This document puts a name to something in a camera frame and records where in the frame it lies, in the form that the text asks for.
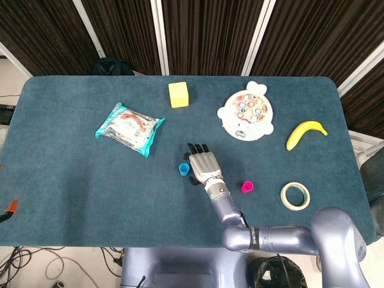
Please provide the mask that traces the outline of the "orange-tipped black clamp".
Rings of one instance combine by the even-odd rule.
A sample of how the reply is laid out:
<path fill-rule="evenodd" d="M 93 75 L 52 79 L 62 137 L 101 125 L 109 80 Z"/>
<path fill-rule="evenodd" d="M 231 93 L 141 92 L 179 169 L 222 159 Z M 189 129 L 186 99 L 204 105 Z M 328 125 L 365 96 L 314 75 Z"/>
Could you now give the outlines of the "orange-tipped black clamp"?
<path fill-rule="evenodd" d="M 10 219 L 17 211 L 18 201 L 13 200 L 3 214 L 0 215 L 0 223 Z"/>

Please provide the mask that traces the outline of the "blue-grey robot torso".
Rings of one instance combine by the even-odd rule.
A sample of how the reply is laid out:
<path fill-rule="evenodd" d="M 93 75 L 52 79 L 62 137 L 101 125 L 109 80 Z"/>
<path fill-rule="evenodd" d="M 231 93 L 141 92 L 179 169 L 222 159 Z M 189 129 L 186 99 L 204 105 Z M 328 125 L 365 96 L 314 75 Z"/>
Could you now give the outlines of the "blue-grey robot torso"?
<path fill-rule="evenodd" d="M 250 288 L 247 258 L 225 248 L 127 247 L 120 288 Z"/>

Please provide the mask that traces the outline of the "black trash bag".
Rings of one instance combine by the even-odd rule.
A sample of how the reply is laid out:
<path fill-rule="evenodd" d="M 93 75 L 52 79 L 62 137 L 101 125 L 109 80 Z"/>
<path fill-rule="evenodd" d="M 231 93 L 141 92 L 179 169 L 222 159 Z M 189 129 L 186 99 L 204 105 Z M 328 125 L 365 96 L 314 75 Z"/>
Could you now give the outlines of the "black trash bag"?
<path fill-rule="evenodd" d="M 251 288 L 308 288 L 300 267 L 279 254 L 252 260 L 248 279 Z"/>

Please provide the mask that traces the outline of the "black backpack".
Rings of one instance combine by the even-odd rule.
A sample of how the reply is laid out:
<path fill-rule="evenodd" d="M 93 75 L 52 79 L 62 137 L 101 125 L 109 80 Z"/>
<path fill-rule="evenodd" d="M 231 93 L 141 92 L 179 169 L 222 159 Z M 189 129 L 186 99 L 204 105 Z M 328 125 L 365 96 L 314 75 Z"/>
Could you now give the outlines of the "black backpack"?
<path fill-rule="evenodd" d="M 93 76 L 134 76 L 131 67 L 118 58 L 100 58 L 92 67 Z"/>

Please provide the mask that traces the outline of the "teal table cloth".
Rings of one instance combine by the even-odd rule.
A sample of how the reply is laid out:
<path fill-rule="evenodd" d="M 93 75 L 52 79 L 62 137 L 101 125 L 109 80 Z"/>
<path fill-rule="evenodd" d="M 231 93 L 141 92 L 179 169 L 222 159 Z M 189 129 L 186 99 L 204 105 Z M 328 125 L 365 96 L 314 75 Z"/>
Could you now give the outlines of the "teal table cloth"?
<path fill-rule="evenodd" d="M 0 153 L 0 245 L 219 247 L 221 224 L 203 186 L 178 167 L 187 143 L 206 144 L 237 208 L 251 226 L 310 226 L 321 208 L 338 207 L 366 243 L 376 233 L 335 83 L 327 77 L 260 77 L 273 109 L 270 135 L 253 142 L 230 136 L 217 110 L 244 89 L 236 76 L 42 76 L 23 86 Z M 186 82 L 187 107 L 171 108 L 169 84 Z M 113 138 L 95 138 L 117 102 L 164 118 L 148 158 Z M 302 122 L 291 151 L 286 142 Z M 243 193 L 251 181 L 254 188 Z M 281 189 L 299 182 L 310 204 L 291 211 Z"/>

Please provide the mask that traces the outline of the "yellow banana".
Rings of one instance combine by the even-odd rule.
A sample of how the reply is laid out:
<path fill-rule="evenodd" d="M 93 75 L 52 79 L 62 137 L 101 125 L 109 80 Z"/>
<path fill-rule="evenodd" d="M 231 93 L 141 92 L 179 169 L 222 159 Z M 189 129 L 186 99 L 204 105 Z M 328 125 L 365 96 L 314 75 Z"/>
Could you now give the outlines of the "yellow banana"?
<path fill-rule="evenodd" d="M 318 121 L 305 121 L 300 123 L 291 133 L 289 136 L 287 142 L 286 142 L 286 149 L 288 151 L 291 151 L 295 148 L 295 146 L 299 143 L 303 135 L 310 131 L 319 131 L 324 136 L 328 135 L 328 132 L 324 129 L 322 124 Z"/>

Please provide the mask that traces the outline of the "masking tape roll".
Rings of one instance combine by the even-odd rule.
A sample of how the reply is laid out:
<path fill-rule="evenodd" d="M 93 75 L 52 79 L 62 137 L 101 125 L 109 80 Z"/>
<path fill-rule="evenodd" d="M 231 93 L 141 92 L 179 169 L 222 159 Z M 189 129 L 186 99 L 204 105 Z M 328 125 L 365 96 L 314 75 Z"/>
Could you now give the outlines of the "masking tape roll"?
<path fill-rule="evenodd" d="M 301 191 L 303 197 L 304 197 L 304 201 L 301 205 L 299 206 L 296 206 L 294 204 L 292 204 L 288 198 L 287 198 L 287 191 L 288 189 L 290 188 L 297 188 Z M 299 182 L 290 182 L 290 183 L 287 183 L 280 191 L 280 199 L 281 199 L 281 202 L 282 204 L 288 208 L 289 210 L 291 211 L 301 211 L 303 209 L 305 209 L 309 204 L 310 204 L 310 192 L 308 190 L 308 188 L 306 186 L 304 186 L 303 184 L 299 183 Z"/>

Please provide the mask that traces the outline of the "white partition post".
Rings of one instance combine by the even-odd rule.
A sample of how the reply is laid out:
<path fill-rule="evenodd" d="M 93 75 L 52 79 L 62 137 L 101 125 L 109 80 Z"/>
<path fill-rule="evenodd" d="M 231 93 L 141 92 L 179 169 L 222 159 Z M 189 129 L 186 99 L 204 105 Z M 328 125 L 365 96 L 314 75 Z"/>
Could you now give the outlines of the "white partition post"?
<path fill-rule="evenodd" d="M 364 76 L 384 59 L 384 40 L 358 65 L 337 88 L 339 97 L 347 94 Z"/>
<path fill-rule="evenodd" d="M 94 47 L 98 53 L 98 56 L 100 58 L 104 58 L 106 56 L 106 54 L 105 54 L 105 52 L 102 48 L 102 45 L 101 45 L 101 43 L 100 43 L 100 41 L 99 41 L 99 39 L 95 33 L 94 27 L 93 27 L 93 25 L 89 19 L 89 16 L 88 16 L 88 14 L 87 14 L 84 6 L 83 6 L 82 1 L 81 0 L 72 0 L 72 2 L 73 2 L 74 6 L 75 6 L 84 26 L 85 26 L 88 34 L 89 34 L 89 37 L 91 38 L 92 43 L 94 44 Z"/>
<path fill-rule="evenodd" d="M 249 45 L 248 53 L 245 58 L 241 76 L 249 76 L 254 65 L 257 53 L 263 40 L 263 36 L 267 29 L 269 20 L 275 7 L 276 0 L 263 0 L 263 5 L 258 16 L 253 37 Z"/>
<path fill-rule="evenodd" d="M 20 70 L 26 77 L 31 78 L 32 74 L 25 68 L 25 66 L 6 48 L 0 41 L 0 52 L 11 61 L 11 63 Z"/>
<path fill-rule="evenodd" d="M 163 6 L 161 0 L 150 0 L 152 17 L 154 21 L 155 36 L 160 61 L 161 74 L 169 76 L 169 62 L 167 56 L 166 33 L 163 18 Z"/>

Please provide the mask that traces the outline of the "teal snack bag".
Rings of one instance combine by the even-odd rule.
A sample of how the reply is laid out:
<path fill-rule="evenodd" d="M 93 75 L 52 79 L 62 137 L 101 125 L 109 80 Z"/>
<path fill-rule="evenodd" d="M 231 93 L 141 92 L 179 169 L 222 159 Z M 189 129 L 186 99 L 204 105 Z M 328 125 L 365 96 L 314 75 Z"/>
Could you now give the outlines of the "teal snack bag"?
<path fill-rule="evenodd" d="M 110 137 L 135 150 L 145 158 L 149 157 L 156 131 L 164 122 L 143 115 L 117 102 L 101 127 L 95 132 L 95 138 Z"/>

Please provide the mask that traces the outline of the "yellow foam cube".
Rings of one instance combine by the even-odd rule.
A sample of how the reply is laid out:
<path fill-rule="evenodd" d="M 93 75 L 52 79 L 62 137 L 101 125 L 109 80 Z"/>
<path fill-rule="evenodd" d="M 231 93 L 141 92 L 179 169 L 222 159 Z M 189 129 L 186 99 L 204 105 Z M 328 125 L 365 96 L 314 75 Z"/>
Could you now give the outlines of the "yellow foam cube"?
<path fill-rule="evenodd" d="M 187 107 L 189 105 L 189 94 L 186 82 L 170 83 L 169 96 L 171 108 Z"/>

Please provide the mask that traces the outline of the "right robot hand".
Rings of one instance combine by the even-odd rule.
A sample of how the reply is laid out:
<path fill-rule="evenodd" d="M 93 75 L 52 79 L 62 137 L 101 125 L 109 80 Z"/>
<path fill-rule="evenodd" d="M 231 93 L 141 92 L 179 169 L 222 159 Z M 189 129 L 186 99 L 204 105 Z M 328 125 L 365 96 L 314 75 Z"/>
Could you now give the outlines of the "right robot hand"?
<path fill-rule="evenodd" d="M 184 160 L 188 160 L 194 176 L 189 176 L 192 185 L 202 184 L 204 187 L 209 179 L 223 179 L 221 168 L 214 154 L 206 144 L 187 143 L 190 152 L 184 154 Z"/>

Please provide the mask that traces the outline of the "black office chair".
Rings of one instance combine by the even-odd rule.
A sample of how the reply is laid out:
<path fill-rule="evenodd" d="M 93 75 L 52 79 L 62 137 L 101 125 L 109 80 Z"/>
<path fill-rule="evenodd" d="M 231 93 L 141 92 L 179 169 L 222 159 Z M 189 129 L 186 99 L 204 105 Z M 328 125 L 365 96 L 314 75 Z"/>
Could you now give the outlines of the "black office chair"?
<path fill-rule="evenodd" d="M 384 237 L 384 153 L 376 153 L 360 168 L 378 238 Z"/>

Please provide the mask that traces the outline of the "white bear-shaped plate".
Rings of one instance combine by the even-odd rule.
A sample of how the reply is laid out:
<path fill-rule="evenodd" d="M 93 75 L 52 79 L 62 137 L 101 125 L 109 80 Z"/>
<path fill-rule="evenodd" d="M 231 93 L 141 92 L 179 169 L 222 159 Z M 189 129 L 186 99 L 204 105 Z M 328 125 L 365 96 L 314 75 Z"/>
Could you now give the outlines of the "white bear-shaped plate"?
<path fill-rule="evenodd" d="M 245 90 L 231 95 L 217 110 L 222 127 L 232 137 L 250 142 L 273 132 L 273 109 L 266 92 L 266 85 L 250 81 Z"/>

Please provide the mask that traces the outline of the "white metal frame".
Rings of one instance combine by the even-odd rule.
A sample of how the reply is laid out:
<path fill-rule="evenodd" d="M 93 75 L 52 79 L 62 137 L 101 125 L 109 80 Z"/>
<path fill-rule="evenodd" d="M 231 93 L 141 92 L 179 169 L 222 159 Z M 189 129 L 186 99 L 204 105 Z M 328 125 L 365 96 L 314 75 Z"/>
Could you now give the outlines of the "white metal frame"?
<path fill-rule="evenodd" d="M 378 150 L 384 147 L 384 139 L 369 136 L 367 134 L 362 134 L 352 130 L 349 130 L 349 136 L 358 166 L 361 166 Z"/>

